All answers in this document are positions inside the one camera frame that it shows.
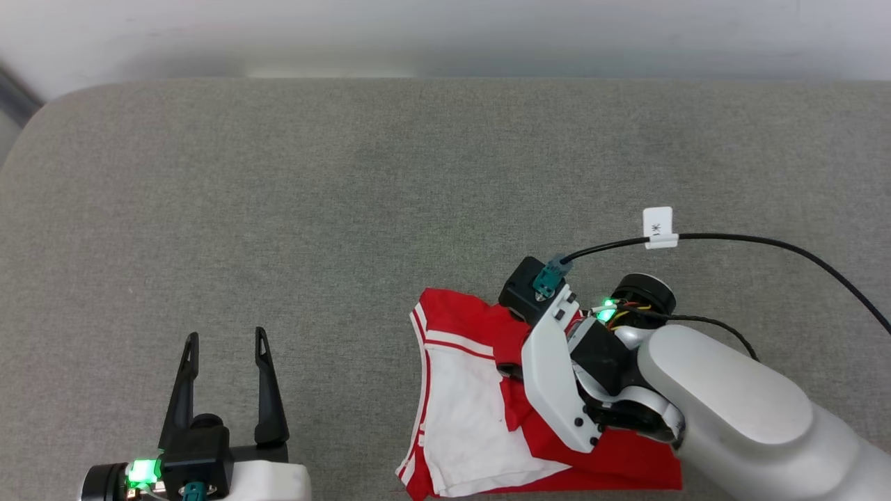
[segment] white wall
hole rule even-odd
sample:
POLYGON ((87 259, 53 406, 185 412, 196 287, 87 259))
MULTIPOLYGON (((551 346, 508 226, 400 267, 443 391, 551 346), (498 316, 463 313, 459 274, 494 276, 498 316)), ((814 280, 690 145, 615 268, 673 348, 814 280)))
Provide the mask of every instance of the white wall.
POLYGON ((38 97, 200 75, 891 79, 888 0, 0 0, 38 97))

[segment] wire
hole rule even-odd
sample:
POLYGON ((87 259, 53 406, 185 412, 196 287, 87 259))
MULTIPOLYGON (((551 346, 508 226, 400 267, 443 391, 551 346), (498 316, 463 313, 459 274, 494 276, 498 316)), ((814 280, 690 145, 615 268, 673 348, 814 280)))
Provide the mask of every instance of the wire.
MULTIPOLYGON (((878 308, 872 304, 870 300, 860 292, 859 289, 854 287, 854 284, 851 283, 850 280, 846 279, 841 273, 837 271, 834 267, 831 267, 826 261, 816 257, 811 252, 802 249, 801 247, 797 247, 796 245, 792 245, 791 243, 785 243, 780 240, 774 240, 773 238, 764 238, 760 236, 750 236, 747 234, 726 234, 726 233, 682 233, 678 235, 678 240, 734 240, 739 242, 752 242, 752 243, 762 243, 764 245, 771 245, 773 247, 779 247, 780 249, 785 249, 786 251, 792 251, 798 254, 799 256, 804 256, 808 258, 818 267, 823 268, 827 273, 832 275, 833 278, 841 282, 842 285, 848 289, 854 297, 856 297, 865 307, 872 313, 872 316, 875 316, 876 320, 879 321, 879 324, 887 331, 888 334, 891 334, 891 323, 888 322, 887 318, 881 314, 878 308)), ((647 236, 640 236, 637 238, 629 238, 627 240, 620 240, 618 242, 611 243, 603 243, 601 245, 595 245, 594 247, 589 247, 587 249, 578 250, 569 254, 567 257, 560 260, 560 263, 567 264, 573 259, 581 258, 582 256, 587 256, 588 254, 594 254, 594 252, 600 251, 609 251, 610 249, 618 249, 620 247, 628 247, 629 245, 639 245, 641 243, 649 242, 650 238, 647 236)))
POLYGON ((687 321, 687 322, 703 322, 706 324, 717 325, 718 327, 721 327, 725 331, 733 334, 736 337, 736 339, 740 340, 740 342, 742 343, 742 346, 746 347, 746 351, 748 352, 748 355, 750 357, 752 357, 753 360, 755 360, 756 362, 761 361, 761 359, 758 358, 758 355, 755 353, 755 348, 752 347, 752 343, 748 342, 746 337, 743 336, 740 333, 740 331, 737 331, 733 327, 730 327, 729 325, 725 324, 724 322, 722 322, 720 320, 714 320, 714 318, 707 318, 705 316, 665 315, 662 313, 656 313, 655 311, 647 311, 647 310, 638 309, 638 308, 629 308, 624 305, 618 305, 618 309, 621 311, 625 311, 625 312, 631 312, 636 315, 649 316, 651 318, 659 318, 661 320, 675 320, 675 321, 681 320, 681 321, 687 321))
POLYGON ((138 488, 140 491, 142 491, 143 494, 148 494, 149 496, 154 497, 155 499, 160 499, 161 501, 168 501, 166 497, 161 497, 160 494, 151 490, 151 485, 149 484, 142 484, 138 488))
POLYGON ((601 311, 606 311, 608 309, 616 309, 616 305, 609 304, 606 306, 598 306, 597 308, 591 308, 588 310, 588 313, 600 313, 601 311))
POLYGON ((628 310, 620 311, 620 312, 616 313, 616 314, 612 317, 612 319, 609 320, 609 325, 613 325, 613 324, 616 322, 616 320, 617 320, 618 318, 620 318, 621 316, 623 316, 623 315, 628 315, 628 310))

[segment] gray upholstered surface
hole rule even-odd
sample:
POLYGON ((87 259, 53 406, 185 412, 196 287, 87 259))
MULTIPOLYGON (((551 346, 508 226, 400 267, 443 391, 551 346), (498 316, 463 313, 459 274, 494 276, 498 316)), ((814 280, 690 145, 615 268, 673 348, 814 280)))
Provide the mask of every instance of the gray upholstered surface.
MULTIPOLYGON (((90 465, 149 454, 192 330, 196 411, 249 443, 262 324, 316 498, 406 499, 422 289, 495 300, 523 256, 635 236, 661 204, 681 231, 802 245, 891 312, 891 86, 224 79, 64 97, 0 171, 3 497, 72 498, 90 465)), ((682 242, 581 260, 571 282, 594 300, 631 271, 891 451, 891 338, 819 268, 682 242)), ((681 493, 511 499, 726 499, 685 474, 681 493)))

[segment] green led light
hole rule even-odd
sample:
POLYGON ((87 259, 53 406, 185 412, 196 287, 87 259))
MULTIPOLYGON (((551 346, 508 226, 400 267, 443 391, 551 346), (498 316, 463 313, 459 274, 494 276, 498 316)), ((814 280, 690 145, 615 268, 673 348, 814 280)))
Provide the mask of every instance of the green led light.
MULTIPOLYGON (((616 302, 614 300, 607 299, 607 300, 603 301, 603 306, 613 306, 614 304, 616 304, 616 302)), ((601 311, 597 314, 597 319, 600 320, 601 322, 608 322, 612 318, 612 316, 615 314, 616 314, 615 309, 604 309, 603 311, 601 311)))
POLYGON ((132 488, 140 484, 152 484, 158 481, 159 460, 135 459, 130 464, 130 473, 127 474, 127 483, 132 488))

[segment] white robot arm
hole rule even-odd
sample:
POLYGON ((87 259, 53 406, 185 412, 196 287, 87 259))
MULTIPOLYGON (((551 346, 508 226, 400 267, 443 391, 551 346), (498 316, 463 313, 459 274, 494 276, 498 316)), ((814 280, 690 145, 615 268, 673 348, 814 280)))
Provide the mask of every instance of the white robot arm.
MULTIPOLYGON (((570 325, 579 306, 565 282, 545 300, 527 290, 543 266, 524 260, 499 302, 533 326, 522 381, 567 447, 590 452, 612 426, 672 444, 740 501, 891 497, 891 456, 785 376, 689 327, 636 315, 636 308, 625 308, 615 324, 587 316, 570 325)), ((627 276, 616 297, 620 309, 623 302, 662 313, 674 308, 670 289, 648 275, 627 276)))

